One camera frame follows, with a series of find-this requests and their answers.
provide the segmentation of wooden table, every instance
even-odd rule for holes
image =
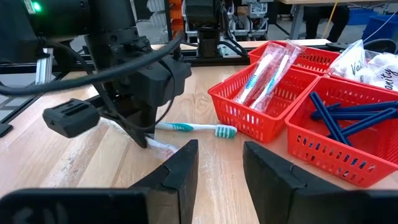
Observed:
[[[186,80],[185,92],[176,97],[165,121],[216,124],[218,122],[207,90],[236,73],[243,66],[197,67]],[[71,73],[67,78],[80,76]],[[70,98],[96,95],[91,87],[46,95],[14,119],[14,125],[0,141],[0,195],[26,187],[128,187],[153,171],[163,161],[150,149],[141,149],[108,120],[77,138],[67,139],[46,127],[42,110]],[[167,105],[159,108],[162,114]],[[181,147],[190,139],[199,140],[199,174],[193,223],[258,223],[243,172],[244,141],[214,137],[213,131],[177,133],[157,130],[156,140]],[[264,145],[300,167],[346,189],[355,186],[314,168],[287,154],[286,133]],[[398,189],[398,173],[375,189]]]
[[[239,44],[242,47],[259,47],[263,44],[265,44],[267,41],[239,41]],[[321,45],[325,45],[327,43],[330,43],[329,40],[326,39],[313,39],[313,40],[293,40],[293,43],[299,44],[299,45],[303,45],[303,46],[307,46],[307,47],[311,47],[311,46],[321,46]],[[162,44],[157,44],[157,45],[152,45],[153,49],[159,49],[161,48],[161,46],[163,46]],[[196,49],[196,47],[192,47],[192,46],[188,46],[185,44],[181,45],[181,49],[182,50],[193,50]]]
[[[336,0],[279,0],[281,3],[295,5],[292,27],[290,28],[290,40],[297,40],[300,34],[300,28],[303,23],[304,16],[304,6],[333,6]],[[386,1],[386,0],[339,0],[338,4],[348,4],[348,3],[367,3],[376,2],[378,4],[384,2],[396,2],[396,1]]]

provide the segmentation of black cable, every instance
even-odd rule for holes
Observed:
[[[233,52],[235,52],[236,54],[238,54],[241,57],[247,57],[247,55],[244,55],[240,50],[236,49],[235,46],[233,46],[232,44],[230,44],[227,41],[220,41],[218,43],[227,46],[229,49],[231,49]]]
[[[101,83],[113,80],[118,77],[123,77],[131,73],[131,71],[138,70],[150,63],[159,61],[161,58],[169,54],[176,47],[178,47],[182,40],[182,33],[178,33],[176,39],[170,41],[159,50],[151,52],[145,56],[139,57],[133,61],[118,65],[107,70],[103,70],[96,75],[89,75],[73,80],[65,80],[61,82],[51,82],[42,85],[27,86],[24,88],[11,88],[9,86],[0,86],[0,95],[5,96],[29,96],[38,95],[42,93],[49,93],[54,91],[68,90],[71,88],[78,88],[85,85]],[[62,44],[53,44],[53,47],[58,47]]]
[[[72,54],[72,56],[74,56],[81,63],[81,66],[84,68],[85,72],[88,75],[93,75],[94,74],[93,70],[91,69],[90,66],[88,66],[88,64],[85,61],[85,59],[82,56],[80,56],[80,54],[78,54],[76,51],[74,51],[73,49],[71,49],[68,46],[63,45],[63,44],[58,44],[58,43],[53,44],[52,43],[51,45],[56,45],[56,47],[64,49],[68,53]],[[180,54],[180,53],[178,52],[178,50],[174,50],[174,54]],[[174,98],[175,98],[174,97],[174,94],[175,94],[175,77],[174,77],[174,74],[172,73],[172,71],[169,68],[166,68],[166,69],[171,73],[171,75],[172,75],[171,78],[173,79],[173,90],[172,90],[173,98],[170,100],[170,103],[169,103],[167,109],[165,110],[165,112],[163,113],[163,115],[160,116],[160,118],[157,121],[155,121],[154,124],[152,124],[152,125],[150,125],[148,127],[137,126],[134,123],[132,123],[129,120],[127,120],[120,113],[118,113],[118,110],[116,109],[116,107],[115,107],[114,103],[112,102],[111,98],[108,96],[107,92],[103,88],[102,84],[94,84],[94,87],[96,88],[96,90],[97,90],[98,94],[100,95],[100,97],[102,97],[105,105],[108,107],[108,109],[110,110],[111,113],[113,113],[114,115],[118,116],[121,120],[123,120],[126,124],[130,125],[133,129],[140,130],[140,131],[149,131],[149,130],[155,128],[156,124],[159,124],[163,120],[163,118],[170,111],[170,109],[171,109],[171,107],[173,105],[173,102],[174,102]]]
[[[239,27],[239,22],[240,22],[240,23],[242,23],[242,29],[244,29],[244,24],[243,24],[243,22],[240,20],[239,16],[236,16],[236,18],[238,19],[238,21],[236,21],[234,15],[232,15],[232,18],[233,18],[235,24],[237,24],[237,22],[238,22],[238,28],[240,28],[240,27]]]
[[[235,46],[237,46],[237,48],[239,48],[241,50],[242,57],[248,57],[248,52],[240,44],[238,44],[232,37],[231,31],[229,30],[229,26],[228,26],[228,12],[227,12],[225,6],[223,7],[223,9],[221,11],[222,11],[222,14],[223,14],[224,26],[225,26],[225,29],[226,29],[225,38],[227,40],[231,41],[232,44],[234,44]]]

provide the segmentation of plastic wrapper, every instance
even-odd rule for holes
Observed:
[[[398,56],[364,50],[362,40],[341,53],[330,65],[328,73],[398,91]]]
[[[166,161],[178,151],[178,148],[171,144],[162,143],[148,137],[146,137],[146,140],[148,142],[148,148],[157,159]]]
[[[254,95],[264,88],[264,84],[271,79],[286,49],[278,44],[270,43],[265,49],[262,57],[257,61],[256,68],[253,70],[251,78],[242,87],[233,99],[235,102],[248,105]]]
[[[360,82],[360,76],[357,75],[357,72],[364,67],[366,67],[365,50],[363,48],[363,41],[358,40],[348,46],[348,48],[336,58],[329,66],[328,73]]]
[[[389,53],[375,56],[363,74],[369,79],[367,84],[398,91],[398,56]]]
[[[267,4],[265,3],[259,3],[259,2],[253,2],[251,3],[251,12],[256,14],[257,16],[260,16],[266,11]]]
[[[301,46],[293,44],[291,41],[287,41],[285,54],[282,56],[282,60],[280,64],[278,64],[276,71],[273,76],[265,82],[265,88],[261,91],[261,94],[256,98],[256,100],[252,103],[250,108],[265,112],[271,98],[274,96],[274,89],[281,81],[281,79],[286,74],[287,70],[293,65],[296,61],[296,58],[303,52],[303,48]]]

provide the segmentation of red basket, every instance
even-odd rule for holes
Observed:
[[[209,89],[218,119],[260,142],[269,142],[283,129],[293,106],[318,78],[312,73],[290,69],[274,90],[266,113],[260,113],[232,99],[249,80],[255,64]]]
[[[348,139],[354,147],[326,137],[323,121],[310,118],[315,107],[309,97],[317,92],[325,105],[363,105],[398,100],[398,94],[321,77],[286,118],[288,151],[360,187],[369,187],[398,169],[398,119],[381,122]],[[353,122],[339,121],[342,127]]]
[[[261,58],[269,43],[275,43],[286,47],[285,42],[268,41],[267,43],[249,52],[250,63],[257,62]],[[328,70],[330,64],[339,55],[340,54],[336,52],[305,47],[305,50],[297,57],[296,61],[294,62],[293,68],[306,72],[313,72],[323,76],[323,74]]]

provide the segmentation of white packet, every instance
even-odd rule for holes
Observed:
[[[343,78],[360,82],[357,72],[366,67],[366,56],[363,48],[363,41],[358,40],[340,54],[329,66],[328,73],[339,75]]]
[[[396,55],[379,54],[368,64],[368,69],[373,73],[370,85],[398,91],[398,57]]]

